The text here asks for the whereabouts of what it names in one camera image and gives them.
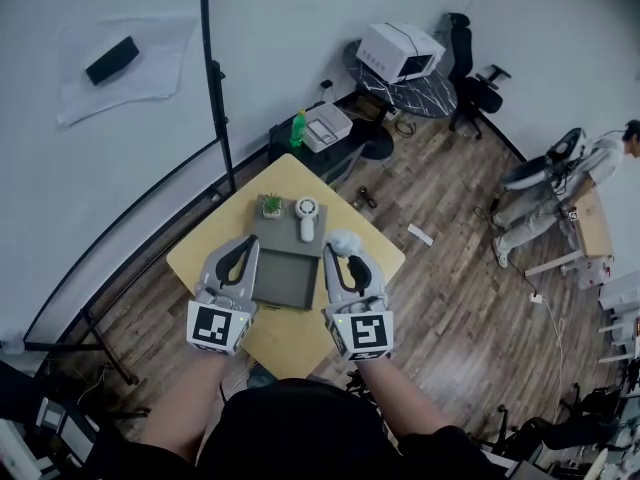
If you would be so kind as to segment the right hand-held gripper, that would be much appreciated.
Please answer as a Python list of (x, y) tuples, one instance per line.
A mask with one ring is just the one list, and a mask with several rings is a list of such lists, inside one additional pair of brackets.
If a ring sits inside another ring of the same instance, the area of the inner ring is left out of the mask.
[(383, 272), (369, 255), (351, 255), (347, 268), (354, 285), (346, 285), (339, 257), (330, 243), (323, 249), (328, 305), (325, 326), (339, 355), (367, 361), (389, 354), (394, 347), (394, 314), (388, 308)]

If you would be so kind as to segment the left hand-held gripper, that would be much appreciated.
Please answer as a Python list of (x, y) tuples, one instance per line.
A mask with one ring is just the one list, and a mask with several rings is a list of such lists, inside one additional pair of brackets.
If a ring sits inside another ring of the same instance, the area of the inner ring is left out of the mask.
[(233, 356), (257, 311), (253, 291), (259, 259), (255, 234), (233, 239), (206, 258), (187, 306), (187, 342), (204, 351)]

